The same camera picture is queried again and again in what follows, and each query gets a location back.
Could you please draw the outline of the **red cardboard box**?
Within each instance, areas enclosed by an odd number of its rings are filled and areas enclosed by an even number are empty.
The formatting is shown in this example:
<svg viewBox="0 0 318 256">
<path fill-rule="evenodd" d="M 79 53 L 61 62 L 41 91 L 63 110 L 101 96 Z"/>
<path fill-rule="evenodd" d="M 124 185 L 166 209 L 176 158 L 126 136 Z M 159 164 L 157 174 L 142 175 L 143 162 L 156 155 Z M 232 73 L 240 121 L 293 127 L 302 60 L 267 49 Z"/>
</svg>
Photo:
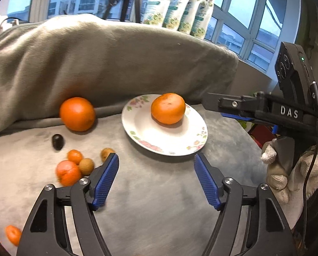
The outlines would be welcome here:
<svg viewBox="0 0 318 256">
<path fill-rule="evenodd" d="M 252 128 L 250 128 L 248 134 L 259 148 L 262 148 L 266 142 L 272 141 L 277 137 L 273 134 L 273 127 L 262 124 L 254 124 Z"/>
</svg>

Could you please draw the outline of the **white floral plate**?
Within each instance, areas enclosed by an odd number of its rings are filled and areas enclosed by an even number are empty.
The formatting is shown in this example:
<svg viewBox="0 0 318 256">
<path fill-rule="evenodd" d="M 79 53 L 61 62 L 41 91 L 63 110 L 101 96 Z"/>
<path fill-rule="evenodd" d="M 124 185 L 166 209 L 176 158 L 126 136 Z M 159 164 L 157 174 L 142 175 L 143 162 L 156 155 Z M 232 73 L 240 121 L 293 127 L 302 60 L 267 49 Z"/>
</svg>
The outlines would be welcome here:
<svg viewBox="0 0 318 256">
<path fill-rule="evenodd" d="M 140 95 L 123 107 L 121 122 L 127 135 L 138 145 L 164 156 L 188 156 L 201 150 L 208 140 L 202 116 L 186 105 L 183 118 L 172 125 L 161 124 L 150 108 L 158 94 Z"/>
</svg>

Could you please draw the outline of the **medium tangerine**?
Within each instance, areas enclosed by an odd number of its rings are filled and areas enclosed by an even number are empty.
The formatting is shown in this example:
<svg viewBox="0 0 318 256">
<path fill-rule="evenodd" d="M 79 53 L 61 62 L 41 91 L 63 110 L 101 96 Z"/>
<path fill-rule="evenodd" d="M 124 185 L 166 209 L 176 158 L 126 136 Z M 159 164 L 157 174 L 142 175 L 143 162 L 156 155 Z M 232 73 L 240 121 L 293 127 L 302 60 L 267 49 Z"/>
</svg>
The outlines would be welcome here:
<svg viewBox="0 0 318 256">
<path fill-rule="evenodd" d="M 61 161 L 55 169 L 58 181 L 64 187 L 73 186 L 83 176 L 75 162 L 64 160 Z"/>
</svg>

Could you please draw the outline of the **small tangerine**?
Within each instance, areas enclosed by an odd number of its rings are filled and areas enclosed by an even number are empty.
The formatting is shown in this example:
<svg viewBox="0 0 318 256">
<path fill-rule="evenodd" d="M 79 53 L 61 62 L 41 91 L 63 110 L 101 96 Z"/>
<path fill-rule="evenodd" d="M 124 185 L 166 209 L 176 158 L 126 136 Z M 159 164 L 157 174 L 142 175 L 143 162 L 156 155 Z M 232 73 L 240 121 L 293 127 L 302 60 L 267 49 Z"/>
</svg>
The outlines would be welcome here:
<svg viewBox="0 0 318 256">
<path fill-rule="evenodd" d="M 5 234 L 7 236 L 7 239 L 13 245 L 18 247 L 22 235 L 21 230 L 13 225 L 8 225 L 7 227 L 5 227 Z"/>
</svg>

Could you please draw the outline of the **dark cherry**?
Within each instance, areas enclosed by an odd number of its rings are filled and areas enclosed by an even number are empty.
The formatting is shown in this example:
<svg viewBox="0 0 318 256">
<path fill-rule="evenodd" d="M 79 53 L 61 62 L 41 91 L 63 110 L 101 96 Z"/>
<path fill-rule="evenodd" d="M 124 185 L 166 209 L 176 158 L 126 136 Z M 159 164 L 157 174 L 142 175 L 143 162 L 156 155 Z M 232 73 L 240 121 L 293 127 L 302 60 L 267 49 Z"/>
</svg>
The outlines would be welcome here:
<svg viewBox="0 0 318 256">
<path fill-rule="evenodd" d="M 64 147 L 64 137 L 60 134 L 53 135 L 51 141 L 53 148 L 57 151 L 60 151 Z"/>
</svg>

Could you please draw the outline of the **large rough tangerine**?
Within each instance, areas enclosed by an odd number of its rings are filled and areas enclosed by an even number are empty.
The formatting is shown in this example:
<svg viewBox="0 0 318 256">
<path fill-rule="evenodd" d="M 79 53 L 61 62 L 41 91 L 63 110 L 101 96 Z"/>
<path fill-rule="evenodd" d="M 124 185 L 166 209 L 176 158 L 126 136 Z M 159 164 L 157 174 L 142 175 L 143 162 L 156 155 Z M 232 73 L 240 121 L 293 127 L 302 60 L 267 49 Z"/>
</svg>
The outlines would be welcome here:
<svg viewBox="0 0 318 256">
<path fill-rule="evenodd" d="M 175 93 L 162 94 L 151 105 L 152 117 L 165 125 L 179 122 L 184 117 L 185 110 L 184 99 Z"/>
</svg>

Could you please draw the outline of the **grey seat cover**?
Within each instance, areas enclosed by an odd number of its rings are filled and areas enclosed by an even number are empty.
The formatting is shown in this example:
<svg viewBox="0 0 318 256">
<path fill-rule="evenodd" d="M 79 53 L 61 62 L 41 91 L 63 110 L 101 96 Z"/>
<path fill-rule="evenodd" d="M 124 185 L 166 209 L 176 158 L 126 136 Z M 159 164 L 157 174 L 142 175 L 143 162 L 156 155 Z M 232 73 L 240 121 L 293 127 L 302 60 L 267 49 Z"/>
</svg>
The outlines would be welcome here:
<svg viewBox="0 0 318 256">
<path fill-rule="evenodd" d="M 57 151 L 51 138 L 64 137 Z M 96 165 L 110 147 L 120 167 L 96 220 L 113 255 L 201 255 L 218 213 L 208 204 L 193 168 L 193 156 L 166 157 L 137 145 L 119 115 L 98 120 L 87 134 L 65 126 L 0 135 L 0 242 L 15 255 L 5 227 L 23 228 L 43 187 L 57 184 L 55 168 L 79 150 Z"/>
</svg>

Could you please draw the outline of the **refill pouch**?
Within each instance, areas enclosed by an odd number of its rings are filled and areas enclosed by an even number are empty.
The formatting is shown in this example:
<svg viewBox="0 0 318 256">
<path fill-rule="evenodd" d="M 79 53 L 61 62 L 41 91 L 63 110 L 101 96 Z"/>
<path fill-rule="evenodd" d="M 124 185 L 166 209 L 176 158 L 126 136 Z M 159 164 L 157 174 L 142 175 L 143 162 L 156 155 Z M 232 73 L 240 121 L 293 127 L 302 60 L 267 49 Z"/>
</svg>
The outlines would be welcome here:
<svg viewBox="0 0 318 256">
<path fill-rule="evenodd" d="M 170 0 L 147 0 L 143 14 L 143 24 L 162 27 Z"/>
<path fill-rule="evenodd" d="M 208 24 L 212 17 L 214 0 L 203 0 L 198 5 L 194 23 L 191 27 L 190 35 L 198 39 L 204 39 Z"/>
<path fill-rule="evenodd" d="M 177 30 L 188 2 L 189 0 L 171 0 L 162 26 Z"/>
<path fill-rule="evenodd" d="M 190 34 L 194 23 L 195 14 L 198 10 L 201 0 L 189 0 L 180 20 L 178 31 Z"/>
</svg>

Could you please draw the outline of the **small kumquat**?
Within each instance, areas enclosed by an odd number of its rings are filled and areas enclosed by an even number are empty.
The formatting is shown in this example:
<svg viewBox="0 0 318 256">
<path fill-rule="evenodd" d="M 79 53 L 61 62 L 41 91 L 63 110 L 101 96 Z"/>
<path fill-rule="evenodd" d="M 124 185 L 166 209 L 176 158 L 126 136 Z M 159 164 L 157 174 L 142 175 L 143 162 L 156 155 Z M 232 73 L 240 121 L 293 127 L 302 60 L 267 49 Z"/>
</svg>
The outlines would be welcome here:
<svg viewBox="0 0 318 256">
<path fill-rule="evenodd" d="M 78 150 L 73 149 L 67 153 L 67 159 L 78 165 L 80 161 L 83 159 L 83 155 Z"/>
</svg>

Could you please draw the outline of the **large smooth orange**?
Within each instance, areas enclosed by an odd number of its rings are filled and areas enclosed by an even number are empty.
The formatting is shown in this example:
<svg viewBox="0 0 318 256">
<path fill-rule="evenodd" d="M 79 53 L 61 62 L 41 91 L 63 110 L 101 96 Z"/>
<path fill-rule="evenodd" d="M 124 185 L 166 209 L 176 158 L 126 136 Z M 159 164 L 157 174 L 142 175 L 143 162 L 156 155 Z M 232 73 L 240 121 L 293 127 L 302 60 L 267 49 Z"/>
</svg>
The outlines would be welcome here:
<svg viewBox="0 0 318 256">
<path fill-rule="evenodd" d="M 94 125 L 96 114 L 93 105 L 88 100 L 74 97 L 62 103 L 60 118 L 68 129 L 84 132 Z"/>
</svg>

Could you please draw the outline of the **brown longan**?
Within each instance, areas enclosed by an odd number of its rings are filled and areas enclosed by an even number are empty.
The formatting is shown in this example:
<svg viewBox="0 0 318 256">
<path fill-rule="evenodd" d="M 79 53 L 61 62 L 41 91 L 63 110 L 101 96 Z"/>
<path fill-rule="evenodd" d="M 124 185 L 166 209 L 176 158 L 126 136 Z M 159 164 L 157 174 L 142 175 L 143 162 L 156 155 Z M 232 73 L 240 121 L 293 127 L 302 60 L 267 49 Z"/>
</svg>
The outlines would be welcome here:
<svg viewBox="0 0 318 256">
<path fill-rule="evenodd" d="M 83 158 L 79 162 L 79 169 L 84 176 L 88 176 L 92 173 L 95 168 L 95 163 L 90 158 Z"/>
<path fill-rule="evenodd" d="M 101 161 L 105 162 L 111 153 L 115 153 L 115 151 L 110 147 L 106 147 L 106 148 L 102 149 L 101 153 L 100 153 Z"/>
</svg>

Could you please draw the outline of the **grey blanket cushion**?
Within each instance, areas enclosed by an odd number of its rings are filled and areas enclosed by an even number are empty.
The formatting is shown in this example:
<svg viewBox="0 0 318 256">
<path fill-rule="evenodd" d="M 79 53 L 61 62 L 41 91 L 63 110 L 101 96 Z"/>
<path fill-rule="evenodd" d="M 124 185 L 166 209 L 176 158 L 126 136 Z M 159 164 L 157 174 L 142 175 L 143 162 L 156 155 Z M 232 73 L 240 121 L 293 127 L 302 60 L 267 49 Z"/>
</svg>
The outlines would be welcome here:
<svg viewBox="0 0 318 256">
<path fill-rule="evenodd" d="M 83 14 L 12 26 L 0 15 L 0 132 L 53 126 L 75 96 L 100 117 L 141 94 L 200 103 L 227 91 L 238 61 L 225 47 L 150 25 Z"/>
</svg>

